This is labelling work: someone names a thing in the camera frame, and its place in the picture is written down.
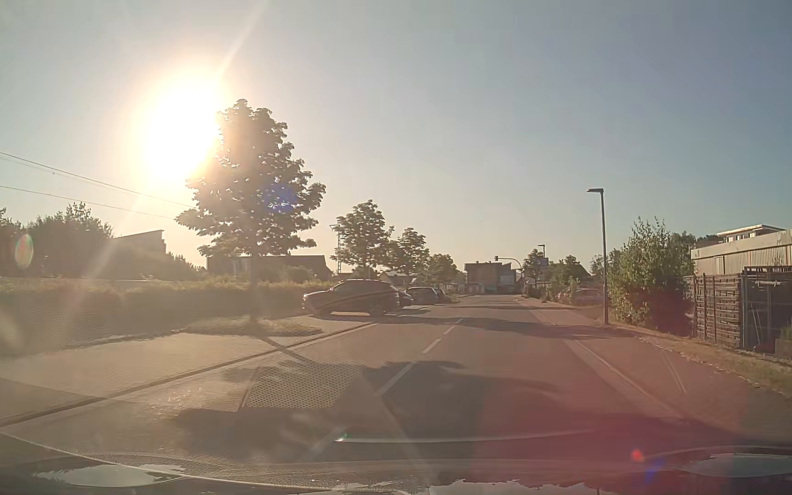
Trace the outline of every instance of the power line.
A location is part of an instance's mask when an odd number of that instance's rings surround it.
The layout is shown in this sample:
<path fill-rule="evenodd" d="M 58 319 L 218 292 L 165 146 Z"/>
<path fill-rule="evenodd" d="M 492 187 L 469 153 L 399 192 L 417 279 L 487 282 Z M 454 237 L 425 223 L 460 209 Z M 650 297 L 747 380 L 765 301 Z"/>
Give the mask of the power line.
<path fill-rule="evenodd" d="M 91 202 L 91 201 L 85 201 L 83 199 L 76 199 L 74 197 L 65 197 L 65 196 L 60 196 L 60 195 L 51 194 L 51 193 L 42 193 L 42 192 L 38 192 L 38 191 L 32 191 L 30 189 L 21 189 L 20 187 L 4 186 L 2 184 L 0 184 L 0 187 L 3 188 L 3 189 L 11 189 L 12 191 L 20 191 L 20 192 L 23 192 L 23 193 L 32 193 L 32 194 L 35 194 L 35 195 L 48 196 L 48 197 L 57 197 L 57 198 L 60 198 L 60 199 L 68 199 L 70 201 L 78 201 L 79 203 L 92 204 L 94 206 L 102 206 L 103 208 L 120 209 L 122 211 L 129 211 L 131 213 L 138 213 L 140 215 L 148 215 L 150 217 L 158 217 L 160 219 L 173 220 L 173 217 L 165 217 L 164 215 L 158 215 L 158 214 L 155 214 L 155 213 L 147 213 L 145 211 L 138 211 L 136 209 L 121 208 L 120 206 L 112 206 L 111 204 L 94 203 L 94 202 Z"/>
<path fill-rule="evenodd" d="M 148 194 L 145 194 L 145 193 L 141 193 L 139 191 L 135 191 L 133 189 L 128 189 L 126 187 L 116 186 L 115 184 L 110 184 L 108 182 L 98 181 L 96 179 L 92 179 L 92 178 L 84 176 L 82 174 L 76 174 L 74 172 L 70 172 L 68 170 L 63 170 L 63 169 L 57 168 L 55 166 L 50 166 L 50 165 L 45 165 L 43 163 L 38 163 L 37 161 L 32 161 L 30 159 L 21 158 L 21 157 L 19 157 L 17 155 L 12 155 L 10 153 L 0 152 L 0 155 L 5 155 L 6 157 L 12 158 L 12 159 L 6 159 L 6 158 L 0 156 L 0 160 L 7 160 L 9 162 L 16 163 L 18 165 L 28 166 L 30 168 L 36 168 L 36 167 L 40 166 L 42 168 L 46 168 L 48 170 L 52 170 L 53 174 L 55 174 L 55 175 L 60 175 L 60 176 L 63 176 L 63 177 L 69 177 L 71 179 L 80 179 L 80 180 L 83 180 L 83 181 L 91 182 L 91 183 L 96 184 L 98 186 L 105 186 L 105 187 L 109 187 L 109 188 L 113 188 L 113 189 L 118 189 L 120 191 L 124 191 L 126 193 L 130 193 L 130 194 L 133 194 L 133 195 L 142 196 L 142 197 L 148 197 L 148 198 L 151 198 L 151 199 L 157 199 L 158 201 L 164 201 L 164 202 L 167 202 L 167 203 L 177 204 L 179 206 L 185 206 L 186 208 L 193 208 L 193 206 L 190 205 L 190 204 L 179 203 L 179 202 L 176 202 L 176 201 L 171 201 L 169 199 L 165 199 L 163 197 L 151 196 L 151 195 L 148 195 Z"/>

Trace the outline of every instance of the parked car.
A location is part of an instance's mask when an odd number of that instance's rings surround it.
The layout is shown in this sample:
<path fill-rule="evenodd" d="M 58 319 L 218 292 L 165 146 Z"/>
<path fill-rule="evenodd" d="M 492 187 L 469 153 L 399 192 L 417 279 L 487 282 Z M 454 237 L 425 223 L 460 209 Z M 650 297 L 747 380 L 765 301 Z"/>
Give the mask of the parked car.
<path fill-rule="evenodd" d="M 446 296 L 445 291 L 437 287 L 434 287 L 433 290 L 435 291 L 435 302 L 448 302 L 448 296 Z"/>
<path fill-rule="evenodd" d="M 345 280 L 327 291 L 304 294 L 303 300 L 304 309 L 316 316 L 324 316 L 333 311 L 356 311 L 383 316 L 402 307 L 396 287 L 380 280 Z"/>
<path fill-rule="evenodd" d="M 406 306 L 411 306 L 414 304 L 414 298 L 405 291 L 399 291 L 399 305 L 404 308 Z"/>
<path fill-rule="evenodd" d="M 409 287 L 406 292 L 414 299 L 414 304 L 435 304 L 439 296 L 432 287 Z"/>

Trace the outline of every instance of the fence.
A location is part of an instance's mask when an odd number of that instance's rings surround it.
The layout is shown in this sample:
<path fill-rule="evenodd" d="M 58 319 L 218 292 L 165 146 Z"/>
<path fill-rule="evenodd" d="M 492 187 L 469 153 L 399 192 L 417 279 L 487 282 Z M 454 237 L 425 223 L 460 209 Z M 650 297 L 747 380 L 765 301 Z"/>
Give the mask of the fence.
<path fill-rule="evenodd" d="M 742 294 L 743 347 L 792 359 L 792 266 L 746 267 Z"/>
<path fill-rule="evenodd" d="M 692 317 L 696 337 L 708 342 L 741 346 L 740 280 L 740 275 L 693 277 Z"/>
<path fill-rule="evenodd" d="M 697 338 L 792 359 L 792 265 L 690 278 Z"/>

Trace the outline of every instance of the road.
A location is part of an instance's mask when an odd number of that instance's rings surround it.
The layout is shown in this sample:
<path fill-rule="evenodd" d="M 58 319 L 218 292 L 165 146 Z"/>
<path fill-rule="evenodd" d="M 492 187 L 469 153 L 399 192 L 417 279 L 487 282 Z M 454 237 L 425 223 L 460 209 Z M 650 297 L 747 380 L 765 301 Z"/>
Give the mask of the road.
<path fill-rule="evenodd" d="M 333 318 L 369 324 L 9 424 L 0 462 L 29 456 L 14 438 L 104 459 L 172 458 L 204 476 L 314 462 L 628 461 L 634 450 L 792 446 L 791 399 L 570 308 L 472 296 L 379 321 Z"/>

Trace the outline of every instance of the paved sidewalk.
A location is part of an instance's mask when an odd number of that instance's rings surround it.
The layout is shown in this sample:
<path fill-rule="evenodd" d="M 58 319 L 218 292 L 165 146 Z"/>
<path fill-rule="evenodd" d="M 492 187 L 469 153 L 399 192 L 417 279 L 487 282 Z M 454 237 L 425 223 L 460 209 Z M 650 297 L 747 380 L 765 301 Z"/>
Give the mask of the paved sidewalk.
<path fill-rule="evenodd" d="M 318 328 L 319 332 L 271 337 L 273 344 L 291 347 L 369 324 L 368 321 L 320 320 L 311 316 L 295 316 L 288 320 Z M 116 396 L 274 350 L 271 343 L 247 335 L 178 333 L 2 358 L 0 423 L 39 411 Z"/>

